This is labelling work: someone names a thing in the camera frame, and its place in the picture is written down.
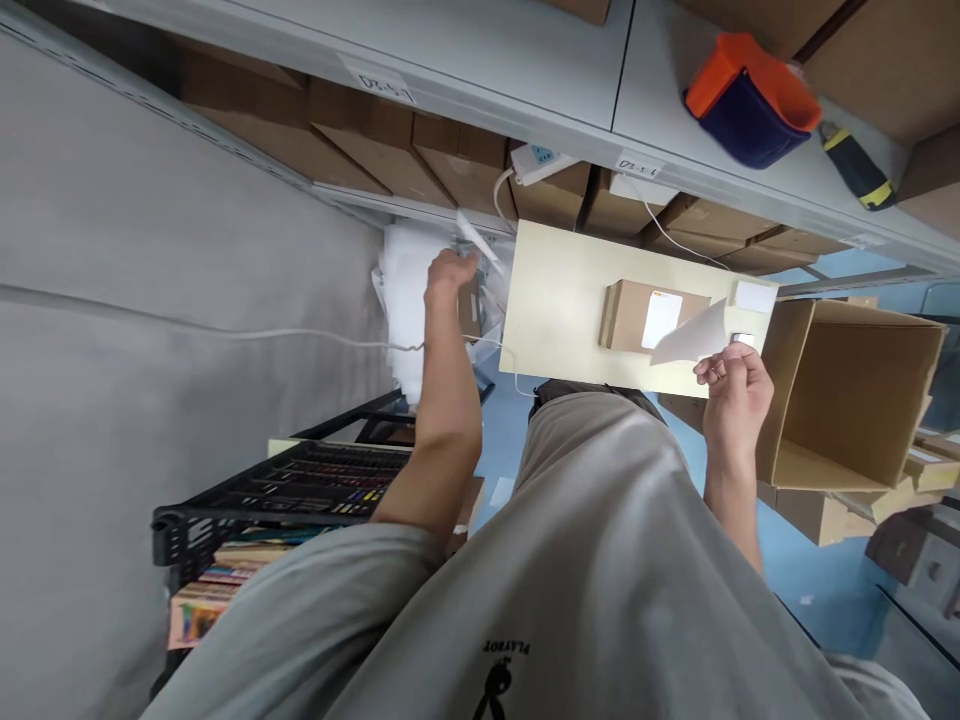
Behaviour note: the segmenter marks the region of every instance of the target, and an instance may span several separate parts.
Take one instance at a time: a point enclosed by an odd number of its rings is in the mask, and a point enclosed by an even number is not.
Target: label
[[[860,233],[859,235],[844,238],[838,242],[842,242],[844,245],[849,245],[850,247],[855,247],[858,250],[869,250],[872,247],[880,247],[881,245],[887,244],[887,241],[883,238],[871,235],[870,233]]]
[[[660,344],[665,335],[676,330],[677,323],[680,322],[680,307],[682,305],[683,298],[679,295],[657,291],[651,293],[640,346],[653,350]]]
[[[657,173],[663,170],[664,165],[666,165],[665,162],[649,155],[641,155],[633,150],[624,150],[620,153],[620,159],[617,160],[613,169],[626,175],[653,180]]]
[[[916,448],[910,448],[909,453],[915,458],[923,460],[924,462],[943,462],[943,458],[938,458],[936,455],[925,453],[922,450],[917,450]]]
[[[407,89],[407,83],[399,73],[349,55],[337,54],[361,90],[404,105],[417,106],[417,101],[413,99],[413,95]]]

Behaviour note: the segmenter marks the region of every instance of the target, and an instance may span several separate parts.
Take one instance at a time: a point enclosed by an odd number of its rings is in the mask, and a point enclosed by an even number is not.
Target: open cardboard box
[[[946,329],[836,300],[777,303],[763,361],[776,392],[757,477],[777,488],[896,488]]]

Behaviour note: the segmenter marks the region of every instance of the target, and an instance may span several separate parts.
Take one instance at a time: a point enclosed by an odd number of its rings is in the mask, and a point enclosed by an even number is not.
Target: brown box
[[[790,60],[843,0],[678,0],[727,32],[748,32],[771,55]]]
[[[521,145],[523,143],[516,140],[510,141],[511,150]],[[579,162],[526,187],[517,182],[516,176],[511,176],[510,189],[517,206],[517,215],[521,220],[530,220],[561,230],[573,230],[580,214],[580,206],[583,205],[589,178],[590,165],[585,162]]]
[[[960,125],[913,148],[897,207],[960,240]]]
[[[310,180],[389,194],[307,121],[306,95],[185,51],[181,100]]]
[[[807,81],[912,145],[960,120],[960,3],[867,0],[804,65]]]
[[[632,280],[619,280],[607,288],[600,324],[600,345],[610,350],[652,352],[653,347],[643,344],[644,332],[652,319],[651,311],[656,313],[660,307],[656,303],[657,299],[663,297],[681,298],[679,317],[674,327],[682,325],[710,306],[710,298],[703,295],[692,295]]]
[[[249,55],[241,55],[240,53],[233,52],[233,50],[227,50],[226,48],[217,47],[216,45],[209,45],[208,43],[184,37],[183,35],[176,35],[174,33],[168,33],[168,35],[177,45],[188,51],[206,55],[227,65],[233,65],[241,70],[252,72],[267,80],[273,80],[274,82],[296,88],[297,90],[307,89],[307,76],[302,72],[290,70],[280,65],[267,62],[266,60],[258,60]]]
[[[922,445],[924,449],[929,448],[951,460],[960,460],[960,430],[953,430],[936,437],[926,437]]]
[[[782,232],[758,241],[757,244],[775,250],[794,250],[811,255],[830,255],[850,249],[849,245],[844,245],[837,240],[788,227],[784,227]]]
[[[480,284],[477,278],[460,286],[457,314],[460,317],[460,332],[471,337],[480,337]]]
[[[413,147],[413,111],[409,108],[310,78],[307,114],[315,128],[394,195],[456,207]]]
[[[913,479],[918,493],[950,490],[960,479],[960,462],[931,450],[926,443],[922,448],[910,448],[903,471]]]
[[[812,265],[816,255],[795,250],[774,250],[763,245],[751,245],[720,258],[733,272],[747,275],[773,275],[797,267]]]
[[[763,348],[776,391],[757,478],[794,490],[895,488],[944,332],[836,300],[776,303]]]
[[[601,27],[607,22],[607,12],[610,10],[610,0],[541,0],[541,2]]]
[[[667,232],[682,230],[730,240],[749,240],[777,226],[772,220],[764,220],[686,193],[680,193],[671,200],[657,215],[657,220]],[[643,229],[641,238],[652,240],[659,234],[659,228],[651,223]]]
[[[413,146],[443,183],[457,205],[496,215],[493,186],[507,160],[507,139],[488,130],[436,115],[413,119]],[[517,219],[510,187],[500,188],[500,209]]]
[[[612,180],[613,172],[602,168],[597,195],[587,211],[582,232],[605,239],[627,240],[643,230],[652,218],[642,202],[611,193]],[[651,204],[650,209],[658,213],[663,206]]]

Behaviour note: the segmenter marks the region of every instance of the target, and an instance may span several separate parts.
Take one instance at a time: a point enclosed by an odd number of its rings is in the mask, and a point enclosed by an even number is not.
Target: paper sheet
[[[695,361],[723,350],[727,346],[723,317],[726,306],[726,300],[718,300],[666,335],[650,355],[650,364]]]

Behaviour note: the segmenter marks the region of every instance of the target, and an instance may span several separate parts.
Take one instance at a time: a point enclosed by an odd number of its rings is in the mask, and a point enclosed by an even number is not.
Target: screwdriver
[[[896,204],[897,198],[887,176],[874,164],[849,130],[837,127],[832,122],[822,122],[820,139],[843,182],[867,210],[883,210]]]

